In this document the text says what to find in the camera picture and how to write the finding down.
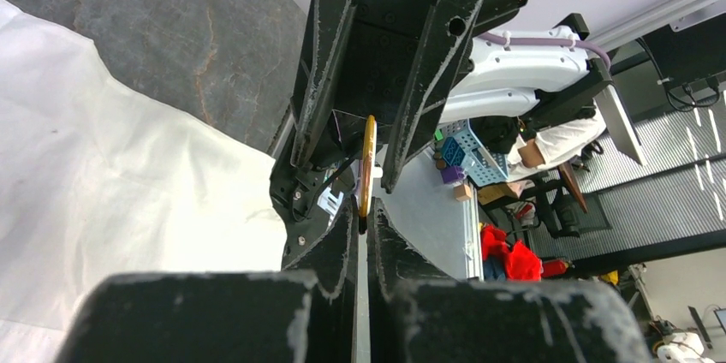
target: white cloth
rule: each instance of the white cloth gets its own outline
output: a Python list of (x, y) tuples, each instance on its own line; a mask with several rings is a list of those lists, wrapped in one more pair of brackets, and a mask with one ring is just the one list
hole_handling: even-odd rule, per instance
[(0, 0), (0, 362), (51, 360), (115, 273), (279, 270), (273, 163)]
[(525, 142), (520, 137), (507, 156), (509, 163), (507, 182), (519, 181), (543, 170), (556, 168), (569, 159), (579, 156), (582, 148), (597, 139), (604, 131), (605, 120), (596, 105), (595, 116), (591, 119), (576, 119), (537, 133), (534, 143), (542, 153), (544, 164), (534, 168), (526, 168), (521, 162), (518, 149), (523, 147)]

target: white shirt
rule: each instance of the white shirt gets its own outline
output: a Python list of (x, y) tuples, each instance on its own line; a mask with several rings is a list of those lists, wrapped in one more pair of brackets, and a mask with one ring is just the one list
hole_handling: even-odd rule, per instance
[(595, 116), (590, 119), (577, 119), (537, 133), (534, 143), (544, 157), (544, 164), (527, 168), (521, 162), (518, 149), (526, 143), (521, 137), (507, 155), (509, 178), (507, 182), (519, 181), (543, 170), (549, 170), (580, 155), (583, 147), (597, 139), (605, 131), (605, 120), (595, 105)]

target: cable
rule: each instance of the cable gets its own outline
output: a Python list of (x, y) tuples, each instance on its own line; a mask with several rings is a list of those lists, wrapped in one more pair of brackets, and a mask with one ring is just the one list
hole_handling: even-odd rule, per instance
[(705, 319), (706, 314), (708, 314), (712, 307), (715, 307), (713, 310), (721, 310), (721, 307), (719, 305), (711, 303), (710, 305), (706, 306), (703, 313), (701, 313), (701, 320)]
[(340, 175), (342, 175), (342, 172), (344, 172), (347, 168), (349, 168), (350, 165), (353, 164), (353, 162), (356, 160), (356, 158), (357, 157), (355, 155), (348, 158), (348, 160), (343, 162), (343, 164), (341, 164), (340, 167), (338, 167), (338, 169), (335, 172), (333, 172), (333, 174), (330, 175), (330, 177), (326, 181), (324, 181), (323, 184), (320, 185), (320, 187), (318, 187), (318, 190), (316, 190), (315, 194), (312, 196), (311, 204), (307, 207), (307, 210), (305, 211), (305, 219), (308, 219), (310, 217), (310, 211), (312, 210), (312, 207), (315, 205), (315, 202), (317, 202), (318, 199), (320, 198), (320, 195), (323, 194), (323, 191), (328, 186), (330, 186), (338, 177), (340, 177)]
[(655, 57), (653, 57), (653, 53), (651, 52), (651, 48), (648, 47), (648, 44), (646, 41), (641, 37), (637, 38), (635, 42), (640, 45), (641, 48), (643, 48), (643, 51), (648, 55), (648, 57), (651, 59), (651, 63), (653, 64), (653, 67), (656, 69), (656, 74), (658, 74), (658, 84), (663, 86), (663, 90), (665, 92), (665, 97), (668, 99), (668, 104), (671, 108), (674, 110), (677, 110), (679, 112), (691, 112), (693, 109), (696, 108), (710, 108), (714, 104), (716, 104), (719, 100), (721, 100), (721, 93), (718, 91), (718, 83), (716, 82), (715, 86), (712, 84), (712, 82), (709, 82), (709, 88), (716, 94), (716, 97), (713, 99), (713, 101), (707, 103), (707, 104), (701, 104), (699, 101), (697, 101), (693, 97), (693, 89), (691, 89), (691, 86), (686, 84), (681, 86), (683, 91), (686, 93), (688, 98), (691, 99), (691, 102), (685, 102), (678, 98), (676, 95), (673, 94), (674, 88), (667, 88), (665, 83), (671, 81), (670, 77), (666, 77), (663, 74), (663, 71), (658, 66), (658, 63), (655, 60)]
[(482, 33), (479, 35), (480, 38), (486, 39), (493, 44), (497, 45), (503, 45), (503, 46), (509, 46), (509, 45), (527, 45), (527, 46), (566, 46), (571, 47), (574, 46), (576, 48), (585, 49), (587, 51), (593, 52), (596, 55), (600, 57), (600, 59), (603, 60), (605, 63), (605, 67), (610, 70), (610, 57), (608, 56), (608, 53), (601, 47), (592, 44), (590, 42), (586, 42), (584, 40), (576, 40), (576, 39), (560, 39), (560, 38), (511, 38), (511, 37), (504, 37), (504, 36), (498, 36), (494, 33)]
[(338, 118), (337, 118), (336, 112), (334, 110), (333, 110), (332, 115), (333, 115), (333, 122), (336, 124), (336, 131), (337, 131), (337, 135), (338, 135), (338, 145), (341, 145), (342, 144), (342, 135), (341, 135), (341, 131), (340, 131), (340, 124), (338, 123)]

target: yellow ring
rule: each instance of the yellow ring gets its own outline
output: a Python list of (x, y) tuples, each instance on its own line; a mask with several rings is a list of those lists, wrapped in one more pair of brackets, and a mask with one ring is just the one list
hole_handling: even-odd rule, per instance
[(363, 135), (363, 154), (360, 157), (360, 203), (358, 204), (358, 216), (360, 217), (367, 217), (371, 210), (377, 129), (376, 118), (372, 115), (369, 116), (366, 122), (366, 133)]

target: gray marble wall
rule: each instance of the gray marble wall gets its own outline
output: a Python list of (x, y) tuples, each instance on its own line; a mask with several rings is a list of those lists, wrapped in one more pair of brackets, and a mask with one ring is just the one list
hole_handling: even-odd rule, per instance
[(295, 81), (305, 16), (292, 0), (8, 0), (95, 41), (145, 95), (266, 152)]

